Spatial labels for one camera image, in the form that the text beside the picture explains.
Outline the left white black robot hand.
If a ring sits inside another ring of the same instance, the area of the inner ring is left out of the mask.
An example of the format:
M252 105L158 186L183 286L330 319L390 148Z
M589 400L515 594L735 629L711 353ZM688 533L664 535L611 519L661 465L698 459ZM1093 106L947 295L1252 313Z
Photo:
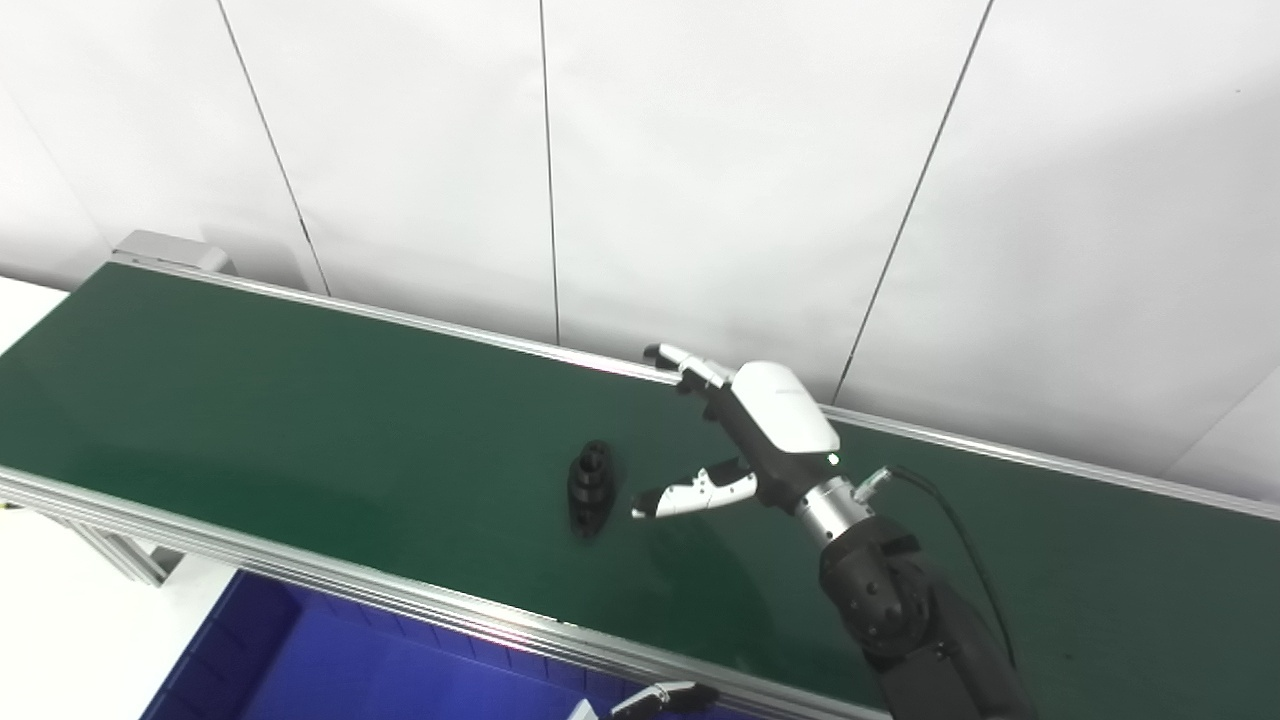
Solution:
M567 719L655 719L662 714L699 714L714 706L721 692L699 682L658 682L604 714L598 714L589 700L579 701Z

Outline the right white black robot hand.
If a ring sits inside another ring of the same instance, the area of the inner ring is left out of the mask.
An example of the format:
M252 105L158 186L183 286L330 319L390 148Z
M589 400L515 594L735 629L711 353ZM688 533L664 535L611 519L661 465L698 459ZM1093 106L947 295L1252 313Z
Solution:
M736 455L636 495L632 518L703 512L748 498L792 512L805 493L836 478L841 438L788 366L755 360L730 370L668 343L649 345L643 355L678 374L677 393L703 401L704 420L719 425Z

